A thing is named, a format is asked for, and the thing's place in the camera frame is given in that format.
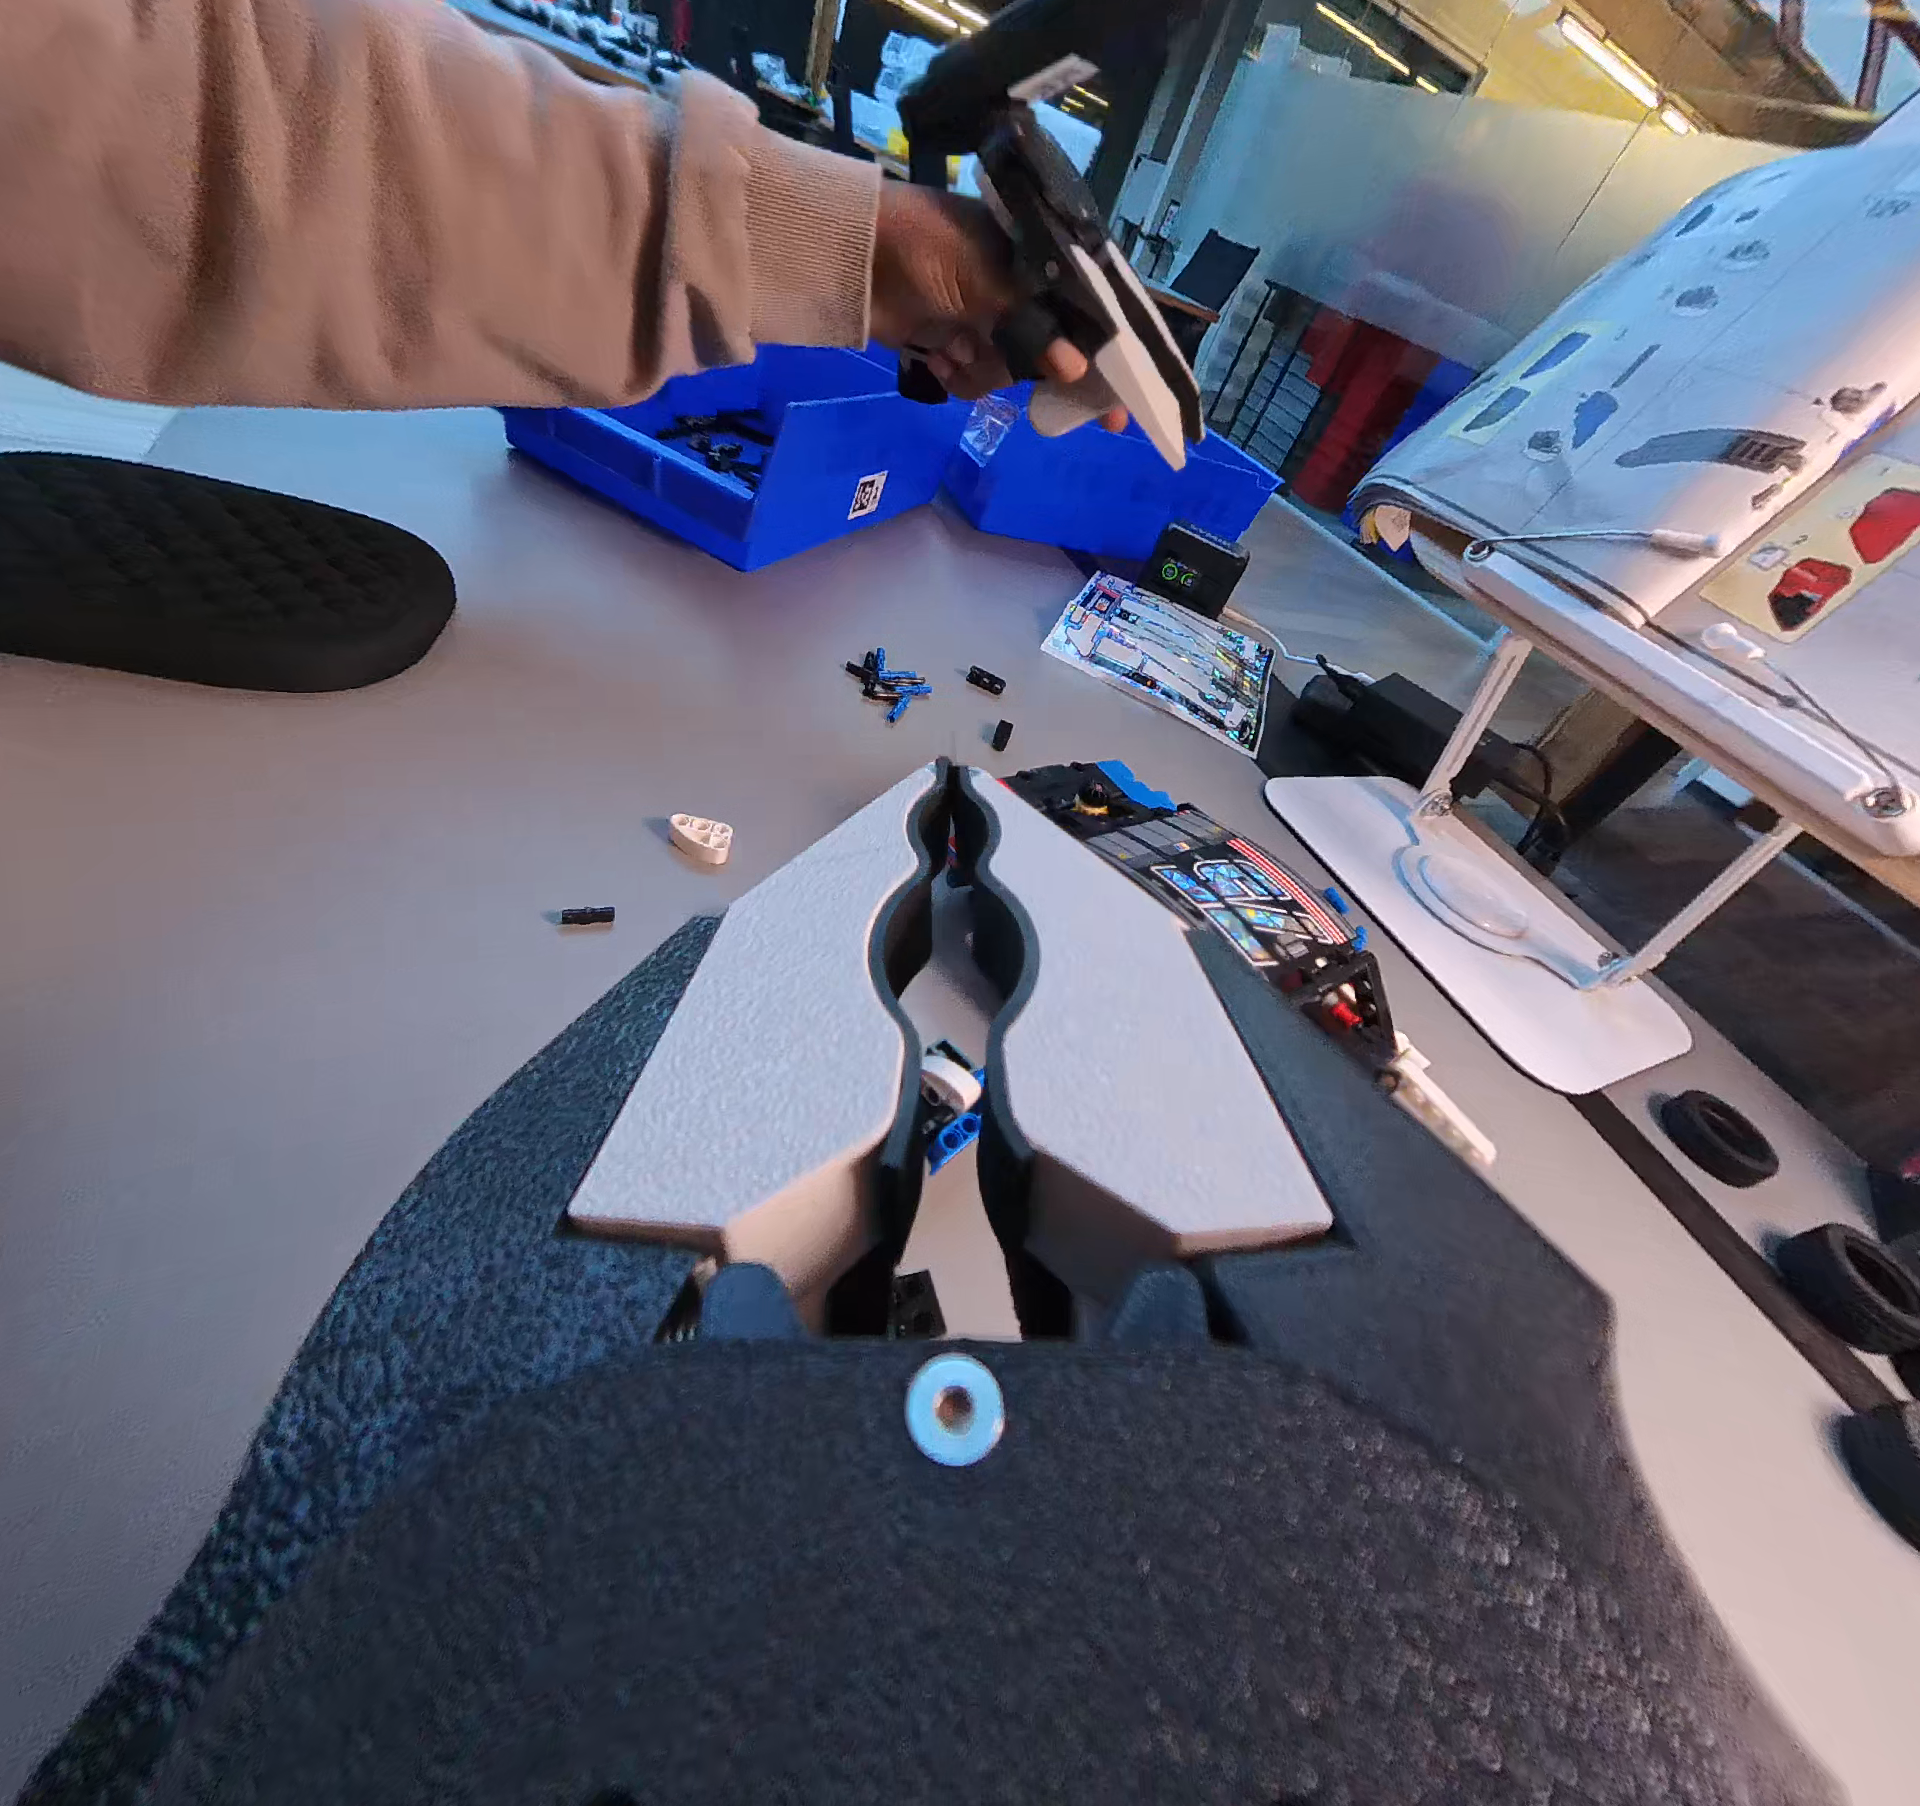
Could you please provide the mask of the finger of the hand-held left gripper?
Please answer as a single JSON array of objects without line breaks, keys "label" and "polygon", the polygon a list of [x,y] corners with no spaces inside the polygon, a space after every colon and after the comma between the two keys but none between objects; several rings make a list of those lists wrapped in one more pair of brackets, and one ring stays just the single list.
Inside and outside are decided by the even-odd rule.
[{"label": "finger of the hand-held left gripper", "polygon": [[1188,452],[1207,432],[1199,384],[1129,262],[1041,257],[1029,274],[1029,311],[1088,362],[1081,379],[1034,383],[1029,415],[1036,434],[1064,438],[1123,411],[1174,473],[1186,471]]}]

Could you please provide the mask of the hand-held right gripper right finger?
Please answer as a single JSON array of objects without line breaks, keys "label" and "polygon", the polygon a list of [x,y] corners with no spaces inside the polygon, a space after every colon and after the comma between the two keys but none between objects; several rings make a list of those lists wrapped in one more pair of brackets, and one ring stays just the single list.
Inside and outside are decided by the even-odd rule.
[{"label": "hand-held right gripper right finger", "polygon": [[1111,1311],[1152,1266],[1331,1233],[1331,1204],[1175,913],[960,772],[995,997],[979,1181],[1017,1317]]}]

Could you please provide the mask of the black power adapter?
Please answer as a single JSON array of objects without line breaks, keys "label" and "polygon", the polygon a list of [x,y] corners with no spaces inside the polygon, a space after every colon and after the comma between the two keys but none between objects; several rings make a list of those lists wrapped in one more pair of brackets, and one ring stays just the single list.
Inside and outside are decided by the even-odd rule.
[{"label": "black power adapter", "polygon": [[[1375,773],[1422,787],[1447,751],[1459,711],[1402,673],[1370,680],[1322,662],[1319,674],[1295,700],[1288,721],[1323,750]],[[1527,829],[1516,852],[1550,871],[1563,858],[1571,833],[1556,801],[1553,768],[1539,746],[1496,732],[1478,736],[1452,777],[1452,798],[1471,801],[1487,792],[1526,814]]]}]

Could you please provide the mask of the pile of blue black pins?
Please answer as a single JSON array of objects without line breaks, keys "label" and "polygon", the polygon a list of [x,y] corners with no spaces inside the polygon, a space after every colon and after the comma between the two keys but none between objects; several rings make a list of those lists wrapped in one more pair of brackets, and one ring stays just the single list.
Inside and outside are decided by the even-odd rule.
[{"label": "pile of blue black pins", "polygon": [[844,662],[842,669],[857,683],[862,696],[883,709],[886,724],[900,724],[911,706],[935,690],[921,673],[892,665],[881,644]]}]

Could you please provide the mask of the blue labelled plastic bin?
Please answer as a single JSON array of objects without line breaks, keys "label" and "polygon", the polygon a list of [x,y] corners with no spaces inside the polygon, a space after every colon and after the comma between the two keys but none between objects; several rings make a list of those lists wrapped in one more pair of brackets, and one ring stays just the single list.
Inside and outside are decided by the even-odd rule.
[{"label": "blue labelled plastic bin", "polygon": [[[670,418],[720,408],[756,408],[778,430],[756,495],[653,438]],[[761,571],[928,504],[969,404],[902,395],[886,351],[765,348],[645,401],[500,416],[542,468],[733,571]]]}]

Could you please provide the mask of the open instruction booklet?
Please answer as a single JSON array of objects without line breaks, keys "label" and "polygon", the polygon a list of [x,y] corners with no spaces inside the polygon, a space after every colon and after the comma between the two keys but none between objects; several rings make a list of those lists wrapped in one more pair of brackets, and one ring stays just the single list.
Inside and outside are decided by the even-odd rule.
[{"label": "open instruction booklet", "polygon": [[1918,389],[1918,101],[1709,188],[1355,491],[1652,625]]}]

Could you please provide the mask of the person's left hand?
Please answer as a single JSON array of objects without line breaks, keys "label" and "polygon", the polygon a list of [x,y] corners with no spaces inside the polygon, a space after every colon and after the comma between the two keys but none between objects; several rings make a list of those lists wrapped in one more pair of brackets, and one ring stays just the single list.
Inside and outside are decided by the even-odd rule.
[{"label": "person's left hand", "polygon": [[956,400],[1019,375],[995,332],[1016,301],[1012,240],[974,197],[883,180],[870,270],[868,340],[918,354]]}]

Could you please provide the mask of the red and blue storage drawers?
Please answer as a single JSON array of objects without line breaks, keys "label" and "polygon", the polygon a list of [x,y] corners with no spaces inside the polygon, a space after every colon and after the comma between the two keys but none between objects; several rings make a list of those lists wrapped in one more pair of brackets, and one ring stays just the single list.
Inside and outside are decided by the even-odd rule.
[{"label": "red and blue storage drawers", "polygon": [[1203,362],[1212,428],[1327,519],[1346,515],[1382,454],[1476,379],[1469,365],[1276,281],[1236,295]]}]

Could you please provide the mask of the black and blue lego subassembly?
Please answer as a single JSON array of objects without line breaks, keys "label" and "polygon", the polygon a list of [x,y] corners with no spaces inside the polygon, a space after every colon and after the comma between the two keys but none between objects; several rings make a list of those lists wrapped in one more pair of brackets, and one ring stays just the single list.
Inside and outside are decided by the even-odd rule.
[{"label": "black and blue lego subassembly", "polygon": [[918,1138],[926,1175],[979,1142],[984,1080],[984,1068],[951,1040],[936,1040],[921,1053]]}]

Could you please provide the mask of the person's left forearm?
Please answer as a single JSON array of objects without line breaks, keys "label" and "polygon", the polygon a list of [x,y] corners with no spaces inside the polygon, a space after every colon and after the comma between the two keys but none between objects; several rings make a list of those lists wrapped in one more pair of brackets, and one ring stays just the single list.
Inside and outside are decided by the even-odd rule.
[{"label": "person's left forearm", "polygon": [[3,351],[86,394],[640,401],[870,337],[881,172],[437,0],[3,0]]}]

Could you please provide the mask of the black digital timer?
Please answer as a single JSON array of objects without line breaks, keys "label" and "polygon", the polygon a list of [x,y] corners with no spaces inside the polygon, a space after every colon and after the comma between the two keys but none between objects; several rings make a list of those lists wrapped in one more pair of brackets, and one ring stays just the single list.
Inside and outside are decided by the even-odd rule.
[{"label": "black digital timer", "polygon": [[1251,564],[1238,538],[1221,538],[1195,523],[1167,523],[1140,564],[1139,589],[1171,600],[1193,613],[1221,620]]}]

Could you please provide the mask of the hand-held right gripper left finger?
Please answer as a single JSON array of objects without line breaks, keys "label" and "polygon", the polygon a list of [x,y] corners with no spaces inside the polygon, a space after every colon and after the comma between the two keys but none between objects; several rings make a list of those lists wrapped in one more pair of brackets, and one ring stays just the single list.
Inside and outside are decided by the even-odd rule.
[{"label": "hand-held right gripper left finger", "polygon": [[924,1189],[921,1039],[950,766],[926,763],[720,917],[571,1196],[590,1236],[765,1266],[829,1329],[886,1329]]}]

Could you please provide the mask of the pile of black lego parts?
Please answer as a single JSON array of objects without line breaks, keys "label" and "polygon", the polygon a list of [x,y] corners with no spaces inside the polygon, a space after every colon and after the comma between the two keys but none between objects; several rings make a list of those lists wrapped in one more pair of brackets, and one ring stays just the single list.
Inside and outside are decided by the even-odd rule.
[{"label": "pile of black lego parts", "polygon": [[653,438],[756,495],[778,445],[778,430],[756,408],[720,408],[670,418]]}]

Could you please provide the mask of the white book stand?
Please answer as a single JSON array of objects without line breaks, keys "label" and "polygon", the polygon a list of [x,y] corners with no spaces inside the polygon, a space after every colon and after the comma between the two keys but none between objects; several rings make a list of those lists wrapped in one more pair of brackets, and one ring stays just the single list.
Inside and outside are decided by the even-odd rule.
[{"label": "white book stand", "polygon": [[[1855,859],[1913,862],[1916,833],[1916,617],[1849,594],[1822,628],[1764,628],[1764,600],[1707,600],[1721,571],[1783,579],[1732,534],[1655,528],[1656,577],[1682,577],[1662,625],[1602,603],[1571,556],[1608,534],[1511,534],[1469,548],[1467,594],[1505,625],[1438,761],[1392,777],[1274,777],[1265,804],[1360,907],[1523,1074],[1581,1096],[1691,1048],[1652,972],[1801,834]],[[1455,816],[1467,766],[1526,659],[1547,650],[1661,736],[1756,792],[1775,827],[1741,848],[1643,945],[1608,951],[1519,863]]]}]

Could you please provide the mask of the holographic sticker sheet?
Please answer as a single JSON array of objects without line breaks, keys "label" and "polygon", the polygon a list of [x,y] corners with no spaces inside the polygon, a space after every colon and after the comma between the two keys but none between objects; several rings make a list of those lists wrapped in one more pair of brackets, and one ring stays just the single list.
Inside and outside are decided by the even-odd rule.
[{"label": "holographic sticker sheet", "polygon": [[1278,650],[1116,572],[1086,579],[1041,652],[1155,706],[1243,758],[1260,754]]}]

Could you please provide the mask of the black lego tyres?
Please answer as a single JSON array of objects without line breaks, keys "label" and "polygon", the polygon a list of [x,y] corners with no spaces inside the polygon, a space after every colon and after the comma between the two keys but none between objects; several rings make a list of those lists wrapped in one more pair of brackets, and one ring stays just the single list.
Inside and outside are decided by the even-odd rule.
[{"label": "black lego tyres", "polygon": [[1789,1294],[1773,1266],[1737,1233],[1628,1114],[1602,1095],[1574,1096],[1569,1103],[1848,1409],[1866,1412],[1913,1402]]}]

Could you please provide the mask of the black padded cushion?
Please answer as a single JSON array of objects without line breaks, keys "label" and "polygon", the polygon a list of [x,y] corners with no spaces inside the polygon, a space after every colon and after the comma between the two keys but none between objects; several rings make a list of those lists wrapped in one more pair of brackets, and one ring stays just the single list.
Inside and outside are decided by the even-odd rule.
[{"label": "black padded cushion", "polygon": [[335,695],[421,663],[455,608],[446,559],[398,524],[105,455],[3,455],[6,657]]}]

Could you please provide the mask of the lego race car model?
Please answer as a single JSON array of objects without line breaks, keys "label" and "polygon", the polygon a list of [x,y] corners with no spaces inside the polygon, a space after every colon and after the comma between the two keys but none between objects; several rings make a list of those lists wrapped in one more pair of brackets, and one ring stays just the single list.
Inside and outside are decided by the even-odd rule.
[{"label": "lego race car model", "polygon": [[1238,829],[1147,787],[1116,760],[1033,768],[1006,784],[1186,926],[1230,945],[1459,1158],[1479,1170],[1496,1164],[1495,1142],[1394,1026],[1367,930],[1335,888],[1310,888]]}]

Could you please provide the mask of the black rubber tire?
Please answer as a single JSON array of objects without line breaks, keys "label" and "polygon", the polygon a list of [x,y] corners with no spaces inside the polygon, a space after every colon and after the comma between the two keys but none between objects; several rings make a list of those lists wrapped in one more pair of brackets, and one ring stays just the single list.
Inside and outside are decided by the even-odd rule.
[{"label": "black rubber tire", "polygon": [[1918,1402],[1885,1402],[1838,1426],[1842,1463],[1887,1527],[1918,1550]]},{"label": "black rubber tire", "polygon": [[1828,1222],[1776,1244],[1775,1267],[1797,1303],[1855,1350],[1918,1349],[1918,1278],[1891,1247]]},{"label": "black rubber tire", "polygon": [[1773,1140],[1727,1099],[1691,1089],[1662,1096],[1655,1114],[1667,1140],[1719,1183],[1759,1189],[1781,1170]]}]

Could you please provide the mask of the frosted glass partition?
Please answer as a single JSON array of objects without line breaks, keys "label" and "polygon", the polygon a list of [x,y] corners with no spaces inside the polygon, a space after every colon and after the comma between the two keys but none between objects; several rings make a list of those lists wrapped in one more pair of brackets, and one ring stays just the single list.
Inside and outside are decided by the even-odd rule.
[{"label": "frosted glass partition", "polygon": [[1359,80],[1274,25],[1236,67],[1180,203],[1256,252],[1249,283],[1481,368],[1682,207],[1789,152]]}]

